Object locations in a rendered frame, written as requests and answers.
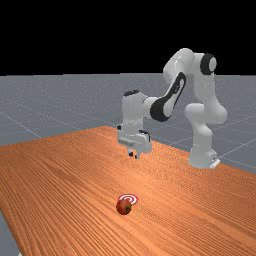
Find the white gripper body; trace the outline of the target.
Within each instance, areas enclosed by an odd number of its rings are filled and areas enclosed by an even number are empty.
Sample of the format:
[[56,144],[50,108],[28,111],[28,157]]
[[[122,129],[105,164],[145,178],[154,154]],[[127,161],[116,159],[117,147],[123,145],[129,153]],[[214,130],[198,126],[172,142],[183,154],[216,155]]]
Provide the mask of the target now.
[[142,124],[120,124],[117,126],[117,142],[124,145],[128,153],[150,153],[152,142],[150,134],[144,131]]

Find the red apple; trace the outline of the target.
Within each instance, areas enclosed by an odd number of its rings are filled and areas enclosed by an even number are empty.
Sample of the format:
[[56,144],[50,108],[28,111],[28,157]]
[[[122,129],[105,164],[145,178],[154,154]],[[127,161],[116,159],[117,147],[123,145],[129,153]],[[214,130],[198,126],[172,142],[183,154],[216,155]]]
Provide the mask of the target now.
[[116,209],[121,215],[127,215],[131,211],[131,203],[128,200],[119,200],[116,204]]

